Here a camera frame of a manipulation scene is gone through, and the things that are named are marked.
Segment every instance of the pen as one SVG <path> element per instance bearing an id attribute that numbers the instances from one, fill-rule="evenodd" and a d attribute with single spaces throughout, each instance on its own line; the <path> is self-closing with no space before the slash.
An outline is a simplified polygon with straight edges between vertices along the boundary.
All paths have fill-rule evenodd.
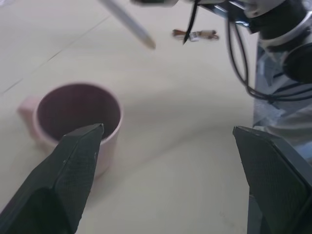
<path id="1" fill-rule="evenodd" d="M 103 3 L 119 20 L 129 28 L 129 30 L 137 36 L 148 48 L 155 49 L 156 44 L 151 36 L 134 21 L 114 0 L 99 0 Z"/>

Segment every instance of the mug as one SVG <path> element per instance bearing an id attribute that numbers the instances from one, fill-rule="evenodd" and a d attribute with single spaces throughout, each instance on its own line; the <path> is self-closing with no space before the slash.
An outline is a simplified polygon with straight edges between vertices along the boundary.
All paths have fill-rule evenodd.
<path id="1" fill-rule="evenodd" d="M 44 98 L 28 97 L 18 108 L 30 136 L 47 155 L 67 133 L 103 123 L 95 178 L 109 167 L 116 148 L 123 110 L 116 96 L 106 88 L 89 83 L 66 84 Z"/>

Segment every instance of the wire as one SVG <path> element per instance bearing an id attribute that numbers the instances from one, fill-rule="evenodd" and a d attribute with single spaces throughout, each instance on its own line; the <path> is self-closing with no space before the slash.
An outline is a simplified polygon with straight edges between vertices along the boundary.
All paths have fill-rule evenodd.
<path id="1" fill-rule="evenodd" d="M 185 34 L 184 40 L 183 40 L 183 44 L 188 40 L 194 21 L 195 21 L 195 17 L 196 17 L 196 10 L 197 10 L 197 6 L 198 6 L 199 0 L 195 0 L 194 1 L 194 5 L 193 5 L 193 10 L 192 10 L 192 14 L 191 14 L 191 18 L 190 18 L 190 22 L 189 22 L 189 27 L 187 29 L 187 32 Z M 246 52 L 245 52 L 245 46 L 242 40 L 242 37 L 240 35 L 239 29 L 237 27 L 237 25 L 234 23 L 234 18 L 232 15 L 233 10 L 231 10 L 232 5 L 230 4 L 230 0 L 227 0 L 227 4 L 228 4 L 228 19 L 227 19 L 227 46 L 228 46 L 228 50 L 229 50 L 229 55 L 230 55 L 230 61 L 232 64 L 232 67 L 235 71 L 235 74 L 237 76 L 237 78 L 239 79 L 239 81 L 245 86 L 247 93 L 252 96 L 253 98 L 256 99 L 260 99 L 260 100 L 267 100 L 268 102 L 274 102 L 274 101 L 301 101 L 301 100 L 307 100 L 312 98 L 312 95 L 310 96 L 305 96 L 305 97 L 297 97 L 297 98 L 288 98 L 288 97 L 293 97 L 299 94 L 303 94 L 309 91 L 312 91 L 312 88 L 310 89 L 306 89 L 303 91 L 299 91 L 293 94 L 284 94 L 284 95 L 268 95 L 268 94 L 264 94 L 262 92 L 259 92 L 257 90 L 255 90 L 254 88 L 252 88 L 249 85 L 249 65 L 248 65 L 248 60 L 247 60 L 247 56 L 246 56 Z M 239 72 L 238 68 L 237 68 L 237 64 L 234 58 L 234 53 L 233 53 L 233 44 L 232 44 L 232 35 L 231 35 L 231 27 L 234 27 L 234 33 L 235 36 L 238 40 L 239 43 L 239 49 L 240 52 L 242 54 L 243 57 L 243 64 L 244 64 L 244 78 L 241 75 L 241 73 Z M 291 88 L 300 86 L 302 84 L 293 84 L 293 85 L 288 85 L 286 87 L 280 88 L 280 91 L 285 91 L 285 90 L 289 90 Z"/>
<path id="2" fill-rule="evenodd" d="M 280 72 L 280 73 L 275 74 L 273 78 L 278 78 L 278 77 L 281 77 L 282 75 L 284 75 L 284 73 Z"/>
<path id="3" fill-rule="evenodd" d="M 305 97 L 297 97 L 297 98 L 285 98 L 285 97 L 292 97 L 292 96 L 296 96 L 302 93 L 306 93 L 309 91 L 312 91 L 312 88 L 310 89 L 306 89 L 303 91 L 299 91 L 293 94 L 288 94 L 288 95 L 268 95 L 268 94 L 264 94 L 261 93 L 257 90 L 255 90 L 254 88 L 249 86 L 249 66 L 248 66 L 248 60 L 247 60 L 247 56 L 246 56 L 246 52 L 245 52 L 245 47 L 239 32 L 239 29 L 237 27 L 237 25 L 234 23 L 234 19 L 233 16 L 231 15 L 231 12 L 233 12 L 231 10 L 231 4 L 230 1 L 227 0 L 228 3 L 228 19 L 227 19 L 227 45 L 228 45 L 228 50 L 229 50 L 229 54 L 230 54 L 230 60 L 232 63 L 232 67 L 234 68 L 234 71 L 238 77 L 238 79 L 241 81 L 241 83 L 243 83 L 243 85 L 246 88 L 247 93 L 252 96 L 253 98 L 256 99 L 261 99 L 261 100 L 267 100 L 268 102 L 274 102 L 274 101 L 300 101 L 300 100 L 306 100 L 306 99 L 310 99 L 312 98 L 312 95 L 310 96 L 305 96 Z M 232 36 L 231 36 L 231 26 L 234 27 L 234 32 L 236 35 L 236 38 L 238 40 L 239 43 L 239 48 L 240 48 L 240 52 L 242 54 L 243 57 L 243 64 L 244 64 L 244 71 L 245 71 L 245 78 L 242 77 L 242 75 L 240 74 L 238 68 L 237 68 L 237 64 L 234 58 L 234 53 L 233 53 L 233 45 L 232 45 Z"/>
<path id="4" fill-rule="evenodd" d="M 190 22 L 189 22 L 189 27 L 187 28 L 187 31 L 186 31 L 186 34 L 185 34 L 185 37 L 184 37 L 184 40 L 183 40 L 183 44 L 185 44 L 185 42 L 189 39 L 191 30 L 193 28 L 193 24 L 194 24 L 194 21 L 195 21 L 195 16 L 196 16 L 198 3 L 199 3 L 199 0 L 195 0 L 194 1 L 193 10 L 192 10 L 192 14 L 191 14 L 191 19 L 190 19 Z"/>

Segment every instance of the white table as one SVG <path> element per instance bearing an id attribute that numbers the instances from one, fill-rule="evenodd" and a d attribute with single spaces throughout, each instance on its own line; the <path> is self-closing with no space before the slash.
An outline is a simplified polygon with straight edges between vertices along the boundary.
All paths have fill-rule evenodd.
<path id="1" fill-rule="evenodd" d="M 0 206 L 43 159 L 18 105 L 88 80 L 116 93 L 125 119 L 79 234 L 245 234 L 249 189 L 232 128 L 251 126 L 253 100 L 229 63 L 224 19 L 199 9 L 194 30 L 216 29 L 220 41 L 182 46 L 171 31 L 186 29 L 190 4 L 119 2 L 150 31 L 155 51 L 94 0 L 17 0 L 0 9 Z M 254 68 L 257 37 L 244 36 Z"/>

